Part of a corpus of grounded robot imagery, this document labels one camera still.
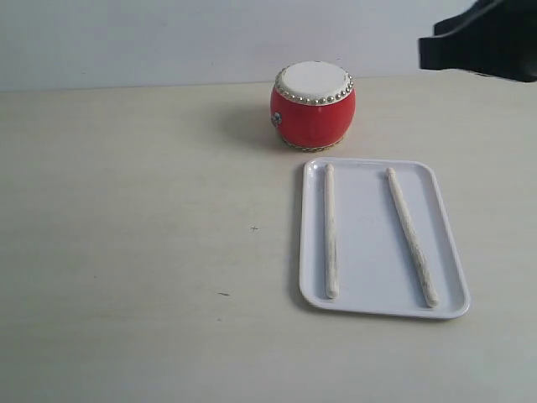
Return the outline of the white drumstick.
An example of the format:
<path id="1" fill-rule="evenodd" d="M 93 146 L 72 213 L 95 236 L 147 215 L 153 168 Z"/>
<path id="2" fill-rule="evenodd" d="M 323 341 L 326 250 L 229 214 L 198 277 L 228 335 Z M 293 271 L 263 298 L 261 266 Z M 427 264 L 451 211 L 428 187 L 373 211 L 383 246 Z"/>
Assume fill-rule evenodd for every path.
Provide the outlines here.
<path id="1" fill-rule="evenodd" d="M 414 264 L 414 269 L 418 275 L 420 287 L 428 307 L 435 308 L 439 304 L 439 296 L 433 284 L 432 276 L 427 264 L 425 253 L 420 246 L 419 237 L 416 234 L 412 217 L 410 215 L 407 203 L 404 199 L 404 193 L 399 184 L 396 171 L 392 167 L 385 170 L 389 190 L 394 201 L 395 209 L 399 216 L 399 222 L 403 229 L 406 243 L 409 248 L 410 257 Z"/>
<path id="2" fill-rule="evenodd" d="M 335 168 L 333 164 L 327 164 L 325 167 L 324 205 L 326 296 L 329 299 L 335 299 L 339 295 L 339 283 L 336 256 Z"/>

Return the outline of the white plastic tray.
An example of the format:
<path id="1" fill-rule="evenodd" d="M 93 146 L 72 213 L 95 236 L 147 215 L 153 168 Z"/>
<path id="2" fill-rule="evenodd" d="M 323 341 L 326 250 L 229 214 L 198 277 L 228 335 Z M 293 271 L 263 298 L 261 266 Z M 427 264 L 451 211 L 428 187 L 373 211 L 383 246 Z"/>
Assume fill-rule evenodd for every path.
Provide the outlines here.
<path id="1" fill-rule="evenodd" d="M 326 295 L 325 168 L 334 168 L 340 291 Z M 394 169 L 440 297 L 427 306 L 389 190 Z M 405 160 L 319 157 L 305 164 L 300 229 L 302 296 L 324 311 L 449 320 L 464 315 L 470 294 L 434 172 Z"/>

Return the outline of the small red drum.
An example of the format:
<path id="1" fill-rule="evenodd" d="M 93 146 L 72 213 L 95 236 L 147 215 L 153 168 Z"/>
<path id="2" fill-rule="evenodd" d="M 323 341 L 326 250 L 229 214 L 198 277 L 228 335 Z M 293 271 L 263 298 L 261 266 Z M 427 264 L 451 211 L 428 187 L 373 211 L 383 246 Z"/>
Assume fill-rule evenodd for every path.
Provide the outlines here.
<path id="1" fill-rule="evenodd" d="M 351 126 L 356 91 L 338 65 L 308 60 L 286 66 L 274 80 L 270 117 L 279 137 L 305 151 L 330 148 Z"/>

